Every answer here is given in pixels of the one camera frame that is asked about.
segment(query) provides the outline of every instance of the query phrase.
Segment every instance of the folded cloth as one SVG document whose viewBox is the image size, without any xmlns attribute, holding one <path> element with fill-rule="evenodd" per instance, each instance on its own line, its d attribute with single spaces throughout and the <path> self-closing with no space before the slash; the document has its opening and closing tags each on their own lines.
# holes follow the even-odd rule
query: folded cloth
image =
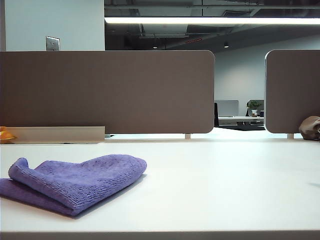
<svg viewBox="0 0 320 240">
<path fill-rule="evenodd" d="M 67 216 L 76 216 L 134 183 L 145 171 L 144 160 L 105 155 L 83 163 L 44 161 L 30 169 L 19 158 L 0 180 L 0 195 Z"/>
</svg>

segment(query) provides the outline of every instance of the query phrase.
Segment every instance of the white desk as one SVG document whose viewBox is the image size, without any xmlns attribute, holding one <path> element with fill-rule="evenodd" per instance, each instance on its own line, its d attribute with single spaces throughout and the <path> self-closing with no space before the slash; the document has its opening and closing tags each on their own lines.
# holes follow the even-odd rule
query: white desk
<svg viewBox="0 0 320 240">
<path fill-rule="evenodd" d="M 260 122 L 264 124 L 263 116 L 219 116 L 219 125 L 237 125 L 238 123 Z"/>
<path fill-rule="evenodd" d="M 148 164 L 134 186 L 77 219 L 2 198 L 1 239 L 320 239 L 319 142 L 221 128 L 169 136 L 176 139 L 1 145 L 2 178 L 19 157 L 31 168 L 107 154 Z"/>
</svg>

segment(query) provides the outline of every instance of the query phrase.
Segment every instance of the desk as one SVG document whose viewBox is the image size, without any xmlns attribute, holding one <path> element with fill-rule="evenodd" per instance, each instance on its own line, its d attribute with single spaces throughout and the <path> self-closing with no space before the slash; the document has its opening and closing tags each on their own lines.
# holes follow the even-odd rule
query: desk
<svg viewBox="0 0 320 240">
<path fill-rule="evenodd" d="M 148 164 L 137 183 L 77 219 L 2 198 L 1 239 L 320 239 L 318 141 L 221 128 L 190 140 L 183 134 L 128 137 L 1 145 L 2 178 L 19 157 L 31 168 L 44 160 L 80 163 L 107 154 Z"/>
<path fill-rule="evenodd" d="M 249 122 L 264 124 L 263 116 L 219 116 L 219 125 L 239 125 L 241 123 L 248 124 Z"/>
</svg>

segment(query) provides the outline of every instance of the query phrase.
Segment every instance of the fluorescent light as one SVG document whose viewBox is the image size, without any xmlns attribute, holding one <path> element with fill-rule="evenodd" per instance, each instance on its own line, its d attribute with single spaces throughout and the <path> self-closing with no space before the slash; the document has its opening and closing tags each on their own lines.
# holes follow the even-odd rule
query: fluorescent light
<svg viewBox="0 0 320 240">
<path fill-rule="evenodd" d="M 108 24 L 320 25 L 320 18 L 105 17 Z"/>
</svg>

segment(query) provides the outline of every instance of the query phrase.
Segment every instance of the ceiling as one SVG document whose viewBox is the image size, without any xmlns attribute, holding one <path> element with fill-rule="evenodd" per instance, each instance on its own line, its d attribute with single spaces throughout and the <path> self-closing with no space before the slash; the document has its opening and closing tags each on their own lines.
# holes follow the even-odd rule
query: ceiling
<svg viewBox="0 0 320 240">
<path fill-rule="evenodd" d="M 104 0 L 105 17 L 320 17 L 320 0 Z M 106 50 L 233 49 L 320 34 L 280 25 L 105 24 Z"/>
</svg>

